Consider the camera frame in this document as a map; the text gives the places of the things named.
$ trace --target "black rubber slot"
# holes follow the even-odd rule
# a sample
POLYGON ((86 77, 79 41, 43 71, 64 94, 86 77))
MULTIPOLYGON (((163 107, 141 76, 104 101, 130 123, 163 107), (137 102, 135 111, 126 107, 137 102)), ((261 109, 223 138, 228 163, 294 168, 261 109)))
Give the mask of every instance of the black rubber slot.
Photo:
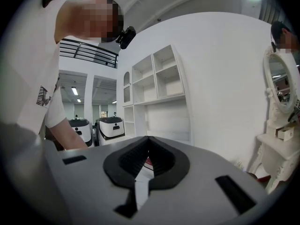
POLYGON ((149 181, 151 190, 175 187, 187 175, 190 162, 180 150, 150 136, 149 158, 153 165, 154 178, 149 181))
POLYGON ((116 186, 134 190, 135 178, 148 157, 147 141, 145 136, 106 157, 103 169, 116 186))
POLYGON ((256 203, 229 176, 218 177, 216 181, 240 214, 255 206, 256 203))
POLYGON ((149 181, 149 192, 175 187, 190 168, 189 159, 183 152, 155 137, 145 136, 108 155, 103 163, 105 173, 116 186, 129 188, 125 204, 118 206, 115 211, 128 218, 137 212, 135 178, 148 157, 154 170, 154 178, 149 181))
POLYGON ((80 155, 80 156, 76 156, 76 157, 65 158, 62 161, 64 162, 65 165, 68 165, 68 164, 71 164, 71 163, 77 163, 77 162, 83 161, 85 159, 86 159, 85 156, 80 155))

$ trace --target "oval mirror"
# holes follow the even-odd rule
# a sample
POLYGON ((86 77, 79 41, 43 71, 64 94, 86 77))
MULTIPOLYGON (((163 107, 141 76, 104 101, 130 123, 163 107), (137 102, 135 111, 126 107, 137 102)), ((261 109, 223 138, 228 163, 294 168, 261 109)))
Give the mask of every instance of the oval mirror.
POLYGON ((264 68, 268 86, 273 90, 277 106, 283 113, 293 109, 294 94, 293 82, 284 54, 269 53, 264 59, 264 68))
POLYGON ((276 96, 283 107, 287 107, 290 102, 290 83, 283 63, 274 55, 269 60, 272 81, 276 91, 276 96))

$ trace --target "ceiling light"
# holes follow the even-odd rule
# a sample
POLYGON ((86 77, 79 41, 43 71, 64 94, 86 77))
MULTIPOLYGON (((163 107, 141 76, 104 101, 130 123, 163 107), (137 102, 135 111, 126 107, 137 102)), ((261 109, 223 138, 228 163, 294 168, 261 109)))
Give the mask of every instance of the ceiling light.
POLYGON ((72 91, 74 92, 75 95, 78 95, 76 87, 72 87, 72 91))

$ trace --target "wall shelf unit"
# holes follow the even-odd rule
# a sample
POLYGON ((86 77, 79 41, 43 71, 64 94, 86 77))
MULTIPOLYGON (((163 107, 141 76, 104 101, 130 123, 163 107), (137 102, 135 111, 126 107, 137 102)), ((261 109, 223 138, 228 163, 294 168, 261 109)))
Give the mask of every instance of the wall shelf unit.
POLYGON ((135 137, 135 117, 132 105, 124 107, 124 125, 125 135, 135 137))
POLYGON ((135 124, 132 122, 125 122, 125 135, 128 137, 135 137, 135 124))
POLYGON ((133 106, 124 107, 124 121, 134 122, 133 106))
POLYGON ((127 71, 124 74, 123 85, 123 106, 132 105, 132 86, 131 86, 131 72, 127 71))
POLYGON ((150 74, 147 77, 141 78, 140 80, 137 80, 136 82, 133 83, 133 85, 136 86, 142 86, 146 87, 154 83, 154 75, 150 74))
POLYGON ((159 98, 184 93, 178 62, 169 45, 153 54, 159 98))
POLYGON ((170 101, 180 100, 180 99, 185 99, 185 98, 186 98, 186 96, 184 94, 179 94, 179 95, 175 95, 172 97, 163 97, 163 98, 159 98, 157 100, 135 103, 135 105, 151 105, 151 104, 170 102, 170 101))
POLYGON ((132 82, 135 83, 143 78, 153 75, 153 65, 151 55, 144 58, 132 67, 132 82))
POLYGON ((191 144, 180 65, 168 45, 132 66, 133 105, 124 107, 126 136, 157 136, 191 144))

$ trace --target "short-sleeved shirt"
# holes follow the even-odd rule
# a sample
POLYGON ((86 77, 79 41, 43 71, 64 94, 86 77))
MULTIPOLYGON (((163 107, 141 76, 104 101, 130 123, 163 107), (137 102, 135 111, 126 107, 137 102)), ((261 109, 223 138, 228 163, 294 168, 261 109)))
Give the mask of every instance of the short-sleeved shirt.
POLYGON ((1 41, 0 119, 39 133, 66 116, 59 87, 59 43, 54 40, 56 17, 66 0, 46 8, 27 0, 15 14, 1 41))

